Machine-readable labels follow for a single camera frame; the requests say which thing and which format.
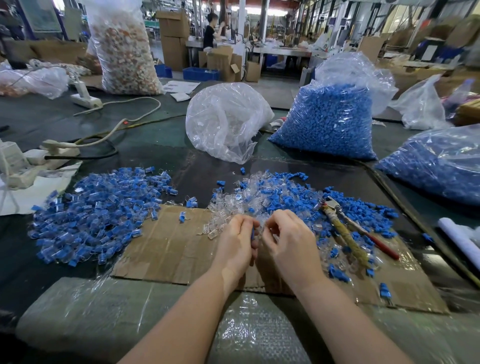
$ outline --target black hair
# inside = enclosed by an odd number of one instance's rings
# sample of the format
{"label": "black hair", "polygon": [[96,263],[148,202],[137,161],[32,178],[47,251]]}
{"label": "black hair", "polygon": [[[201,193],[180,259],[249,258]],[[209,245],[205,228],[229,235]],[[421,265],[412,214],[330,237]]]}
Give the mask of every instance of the black hair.
{"label": "black hair", "polygon": [[218,15],[215,14],[214,12],[211,12],[210,14],[207,15],[207,20],[209,23],[214,19],[218,19]]}

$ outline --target hand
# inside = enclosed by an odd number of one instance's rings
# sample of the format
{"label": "hand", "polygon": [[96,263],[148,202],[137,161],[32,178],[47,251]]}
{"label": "hand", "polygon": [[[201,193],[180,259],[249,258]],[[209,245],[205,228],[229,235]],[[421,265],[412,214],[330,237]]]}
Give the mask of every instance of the hand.
{"label": "hand", "polygon": [[215,258],[210,269],[221,272],[228,294],[238,285],[258,254],[258,241],[252,241],[252,228],[260,223],[247,215],[235,215],[218,240]]}
{"label": "hand", "polygon": [[[278,235],[278,242],[273,237]],[[277,210],[266,221],[262,238],[290,289],[298,296],[326,278],[315,235],[290,210]]]}

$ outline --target black shirt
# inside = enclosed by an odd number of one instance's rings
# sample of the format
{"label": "black shirt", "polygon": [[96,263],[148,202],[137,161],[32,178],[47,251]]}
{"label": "black shirt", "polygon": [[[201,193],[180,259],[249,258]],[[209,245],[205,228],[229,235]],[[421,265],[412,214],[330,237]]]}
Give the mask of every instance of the black shirt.
{"label": "black shirt", "polygon": [[204,49],[207,47],[213,48],[213,34],[215,34],[215,30],[211,26],[207,25],[204,33]]}

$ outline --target person in black shirt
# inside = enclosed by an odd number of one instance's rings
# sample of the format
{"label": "person in black shirt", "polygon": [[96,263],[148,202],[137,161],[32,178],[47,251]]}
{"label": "person in black shirt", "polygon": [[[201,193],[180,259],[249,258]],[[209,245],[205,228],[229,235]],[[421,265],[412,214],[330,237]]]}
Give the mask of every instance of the person in black shirt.
{"label": "person in black shirt", "polygon": [[205,33],[204,33],[204,49],[207,47],[212,47],[213,48],[213,39],[215,38],[216,40],[220,40],[220,32],[222,31],[222,28],[225,26],[225,23],[222,22],[220,24],[220,28],[218,29],[218,32],[215,32],[215,26],[218,22],[218,15],[215,14],[214,12],[211,12],[210,14],[207,15],[207,20],[208,20],[208,25],[205,28]]}

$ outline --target cardboard sheet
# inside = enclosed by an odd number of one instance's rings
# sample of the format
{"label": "cardboard sheet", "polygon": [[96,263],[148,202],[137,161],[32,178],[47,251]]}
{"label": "cardboard sheet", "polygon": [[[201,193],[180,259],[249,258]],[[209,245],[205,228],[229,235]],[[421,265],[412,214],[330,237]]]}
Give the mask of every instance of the cardboard sheet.
{"label": "cardboard sheet", "polygon": [[[181,211],[186,211],[188,219],[183,224],[179,222]],[[203,226],[210,217],[211,212],[206,209],[163,205],[158,220],[146,221],[142,228],[143,236],[127,246],[115,264],[112,275],[192,284],[208,270],[215,256],[216,239],[210,240],[202,234]],[[395,262],[377,250],[377,256],[384,264],[375,272],[373,279],[366,277],[364,272],[359,272],[356,276],[349,274],[352,284],[335,282],[356,303],[385,306],[378,295],[378,286],[384,282],[397,307],[448,313],[445,302],[405,244],[398,238],[390,240],[389,244],[399,252],[399,261]],[[255,265],[248,268],[245,280],[240,282],[238,289],[292,295],[262,244]]]}

